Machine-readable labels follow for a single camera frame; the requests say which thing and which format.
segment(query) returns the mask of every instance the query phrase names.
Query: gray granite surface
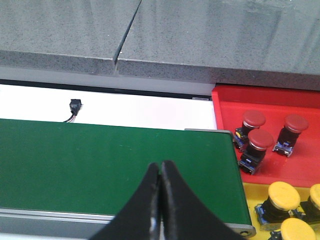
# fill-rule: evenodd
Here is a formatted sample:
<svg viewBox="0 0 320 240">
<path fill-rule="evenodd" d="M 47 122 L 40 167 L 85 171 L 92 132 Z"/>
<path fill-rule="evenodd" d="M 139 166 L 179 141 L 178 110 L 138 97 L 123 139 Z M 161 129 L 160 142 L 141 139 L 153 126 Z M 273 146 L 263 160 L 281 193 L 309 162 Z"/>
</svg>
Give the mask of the gray granite surface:
<svg viewBox="0 0 320 240">
<path fill-rule="evenodd" d="M 113 74 L 140 0 L 1 0 L 0 65 Z"/>
<path fill-rule="evenodd" d="M 143 0 L 118 70 L 188 82 L 320 90 L 320 4 Z"/>
</svg>

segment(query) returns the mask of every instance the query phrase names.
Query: yellow button cap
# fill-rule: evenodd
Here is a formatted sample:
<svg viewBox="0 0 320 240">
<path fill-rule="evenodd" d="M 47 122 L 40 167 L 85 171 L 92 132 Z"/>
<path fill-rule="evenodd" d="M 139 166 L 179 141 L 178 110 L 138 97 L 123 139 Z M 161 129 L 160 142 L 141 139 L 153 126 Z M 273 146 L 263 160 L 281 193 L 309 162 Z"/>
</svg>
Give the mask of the yellow button cap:
<svg viewBox="0 0 320 240">
<path fill-rule="evenodd" d="M 315 231 L 298 218 L 287 218 L 280 227 L 282 240 L 317 240 Z"/>
<path fill-rule="evenodd" d="M 320 184 L 315 184 L 310 188 L 310 198 L 316 205 L 315 207 L 320 210 Z"/>
<path fill-rule="evenodd" d="M 296 209 L 300 204 L 298 191 L 283 181 L 272 183 L 268 188 L 268 194 L 273 205 L 283 211 Z"/>
</svg>

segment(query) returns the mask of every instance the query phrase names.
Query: red tray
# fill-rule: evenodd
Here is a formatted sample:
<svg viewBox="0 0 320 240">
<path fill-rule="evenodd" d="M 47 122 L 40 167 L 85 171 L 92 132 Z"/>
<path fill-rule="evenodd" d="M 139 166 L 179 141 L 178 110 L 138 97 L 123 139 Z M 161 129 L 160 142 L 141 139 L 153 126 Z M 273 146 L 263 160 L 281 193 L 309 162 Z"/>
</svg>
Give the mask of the red tray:
<svg viewBox="0 0 320 240">
<path fill-rule="evenodd" d="M 288 158 L 266 152 L 260 169 L 255 175 L 241 171 L 245 183 L 271 184 L 284 181 L 296 187 L 309 188 L 320 183 L 320 92 L 268 87 L 220 85 L 212 90 L 217 128 L 235 132 L 241 127 L 246 110 L 261 111 L 267 130 L 277 140 L 285 123 L 285 116 L 299 114 L 309 122 L 301 133 Z M 241 153 L 235 150 L 237 159 Z"/>
</svg>

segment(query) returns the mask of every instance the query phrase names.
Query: red button cap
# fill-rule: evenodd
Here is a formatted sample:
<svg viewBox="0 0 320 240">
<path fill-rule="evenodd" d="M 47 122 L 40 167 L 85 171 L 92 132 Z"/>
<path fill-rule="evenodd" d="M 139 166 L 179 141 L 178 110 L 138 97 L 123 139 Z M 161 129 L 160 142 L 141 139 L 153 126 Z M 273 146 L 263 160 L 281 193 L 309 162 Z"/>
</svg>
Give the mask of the red button cap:
<svg viewBox="0 0 320 240">
<path fill-rule="evenodd" d="M 293 133 L 301 133 L 306 130 L 309 126 L 308 121 L 297 114 L 290 114 L 285 117 L 285 126 Z"/>
<path fill-rule="evenodd" d="M 274 138 L 263 129 L 254 129 L 248 134 L 249 141 L 261 150 L 267 149 L 274 144 Z"/>
<path fill-rule="evenodd" d="M 248 125 L 257 128 L 265 124 L 266 118 L 260 111 L 247 110 L 243 114 L 243 121 Z"/>
</svg>

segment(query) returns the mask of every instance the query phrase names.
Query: green conveyor belt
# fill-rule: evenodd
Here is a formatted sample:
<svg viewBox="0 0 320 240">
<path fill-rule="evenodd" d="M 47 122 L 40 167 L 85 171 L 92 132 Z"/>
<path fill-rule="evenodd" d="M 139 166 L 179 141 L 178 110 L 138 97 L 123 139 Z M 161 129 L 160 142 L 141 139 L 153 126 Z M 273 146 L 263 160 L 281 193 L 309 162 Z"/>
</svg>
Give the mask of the green conveyor belt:
<svg viewBox="0 0 320 240">
<path fill-rule="evenodd" d="M 225 132 L 0 119 L 0 208 L 115 215 L 163 160 L 225 223 L 251 225 Z"/>
</svg>

